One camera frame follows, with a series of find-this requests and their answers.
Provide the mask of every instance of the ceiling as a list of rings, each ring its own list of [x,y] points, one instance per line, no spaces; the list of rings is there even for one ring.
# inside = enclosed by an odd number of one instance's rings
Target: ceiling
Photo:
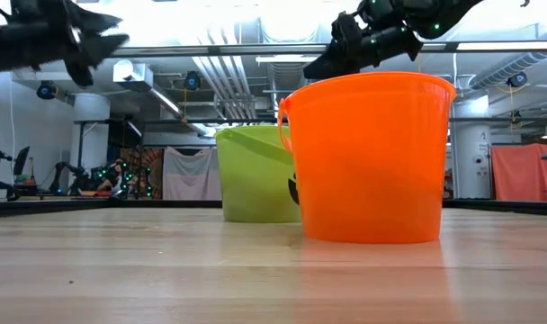
[[[519,0],[486,0],[473,8],[464,19],[438,41],[518,41],[535,40],[547,32],[547,0],[532,0],[526,8],[520,8],[523,1]],[[239,44],[256,44],[265,42],[264,27],[282,26],[276,35],[281,42],[329,42],[330,23],[337,13],[352,11],[357,6],[357,0],[330,1],[308,0],[295,5],[289,0],[276,2],[276,6],[261,0],[237,1],[193,1],[153,3],[151,0],[132,0],[132,4],[120,0],[102,0],[98,4],[81,4],[96,12],[116,14],[124,18],[125,23],[118,31],[127,32],[131,41],[130,47],[176,46],[176,45],[208,45],[203,41],[212,41],[208,31],[220,30],[224,40],[227,32],[234,35],[234,41]],[[313,36],[308,36],[304,28],[313,29]],[[303,34],[300,40],[289,39],[292,35]],[[515,53],[500,54],[458,54],[456,57],[457,74],[478,75],[504,59],[511,58]],[[123,88],[112,81],[113,65],[118,59],[106,59],[94,72],[95,85],[81,90],[67,77],[56,79],[57,85],[71,94],[92,92],[108,95],[112,100],[112,113],[120,115],[131,113],[140,119],[158,119],[160,105],[146,94],[124,92]],[[146,63],[155,73],[155,83],[166,91],[175,103],[183,102],[213,102],[214,89],[208,82],[194,92],[183,90],[184,76],[188,71],[200,72],[199,66],[192,58],[133,58],[133,62]],[[256,56],[241,57],[243,69],[247,77],[250,92],[254,97],[271,100],[264,90],[271,90],[274,78],[268,73],[269,63],[257,63]],[[407,56],[399,56],[382,62],[377,68],[368,67],[370,71],[416,71],[432,75],[452,76],[454,73],[453,54],[420,54],[415,62]],[[42,67],[42,72],[65,73],[63,63],[52,63]],[[488,115],[507,116],[512,110],[522,110],[523,116],[547,116],[547,109],[542,108],[547,103],[547,59],[525,71],[529,76],[529,84],[523,89],[510,94],[505,83],[489,89],[490,107]],[[30,71],[16,71],[19,82],[37,88],[39,79],[29,77]],[[186,113],[190,117],[217,117],[214,108],[208,106],[192,106]],[[527,129],[533,129],[534,134],[542,130],[541,124],[527,124]]]

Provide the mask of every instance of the green bucket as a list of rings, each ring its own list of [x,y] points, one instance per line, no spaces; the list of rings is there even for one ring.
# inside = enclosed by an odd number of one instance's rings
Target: green bucket
[[[226,221],[300,221],[300,206],[291,196],[293,158],[276,126],[225,129],[216,143]]]

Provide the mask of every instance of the white wall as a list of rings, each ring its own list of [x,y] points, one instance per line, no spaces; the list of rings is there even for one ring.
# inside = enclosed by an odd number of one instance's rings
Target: white wall
[[[69,161],[73,127],[73,107],[58,100],[41,100],[35,91],[11,81],[11,73],[0,73],[0,150],[12,155],[13,136],[10,114],[10,86],[12,86],[13,124],[15,128],[15,155],[30,146],[34,175],[38,184],[48,175],[52,166],[60,160]],[[23,170],[31,172],[28,159]],[[44,184],[47,188],[53,173]],[[2,160],[0,180],[11,182],[13,176],[9,162]],[[67,184],[64,172],[62,185]]]

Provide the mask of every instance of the ceiling light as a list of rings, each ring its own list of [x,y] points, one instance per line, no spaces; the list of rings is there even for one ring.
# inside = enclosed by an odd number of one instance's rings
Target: ceiling light
[[[547,41],[464,42],[457,50],[547,50]]]
[[[257,63],[310,63],[317,57],[304,57],[301,55],[276,55],[272,57],[257,57]]]

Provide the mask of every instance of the white curtain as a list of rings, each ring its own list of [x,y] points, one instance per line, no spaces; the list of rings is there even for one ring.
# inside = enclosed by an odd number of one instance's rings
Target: white curtain
[[[221,200],[218,151],[200,150],[186,156],[173,148],[164,153],[164,200]]]

